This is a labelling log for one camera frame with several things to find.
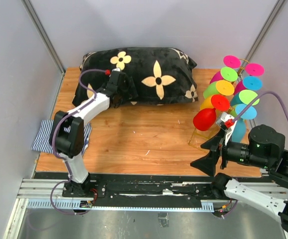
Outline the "blue wine glass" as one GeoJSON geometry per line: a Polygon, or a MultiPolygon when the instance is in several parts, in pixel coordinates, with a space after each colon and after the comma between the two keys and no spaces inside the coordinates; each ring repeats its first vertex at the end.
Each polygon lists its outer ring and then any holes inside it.
{"type": "Polygon", "coordinates": [[[257,116],[257,111],[253,106],[250,106],[243,115],[237,120],[235,129],[233,131],[233,134],[231,136],[231,140],[233,142],[241,142],[244,135],[247,131],[247,126],[245,121],[246,120],[252,120],[257,116]]]}

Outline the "light green wine glass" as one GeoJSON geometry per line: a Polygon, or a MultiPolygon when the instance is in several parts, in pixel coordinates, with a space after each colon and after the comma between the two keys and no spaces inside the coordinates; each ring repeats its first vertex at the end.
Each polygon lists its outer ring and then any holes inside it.
{"type": "Polygon", "coordinates": [[[234,118],[237,116],[237,113],[236,113],[236,105],[231,106],[231,107],[229,108],[228,114],[232,115],[234,118]]]}

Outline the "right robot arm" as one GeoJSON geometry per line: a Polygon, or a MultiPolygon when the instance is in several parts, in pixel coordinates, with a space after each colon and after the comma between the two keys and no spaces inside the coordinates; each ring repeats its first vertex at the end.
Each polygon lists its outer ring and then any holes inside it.
{"type": "Polygon", "coordinates": [[[216,164],[222,160],[221,169],[229,161],[244,166],[253,166],[267,171],[268,176],[286,190],[288,196],[288,150],[285,149],[286,138],[265,124],[249,131],[248,144],[233,142],[228,137],[229,129],[223,127],[211,139],[201,144],[207,149],[207,155],[190,163],[214,179],[210,193],[215,199],[224,197],[242,201],[275,219],[288,233],[288,197],[278,199],[249,188],[224,173],[216,173],[216,164]]]}

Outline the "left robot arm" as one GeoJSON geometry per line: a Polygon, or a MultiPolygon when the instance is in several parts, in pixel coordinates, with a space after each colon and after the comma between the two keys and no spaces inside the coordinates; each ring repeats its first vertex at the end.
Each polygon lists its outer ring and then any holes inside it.
{"type": "Polygon", "coordinates": [[[68,170],[68,181],[64,183],[67,191],[63,193],[66,197],[88,197],[96,192],[83,161],[84,127],[101,112],[138,97],[132,77],[121,69],[101,72],[109,79],[99,89],[93,90],[83,83],[79,84],[93,93],[91,98],[70,111],[58,111],[53,119],[49,143],[52,153],[64,161],[68,170]]]}

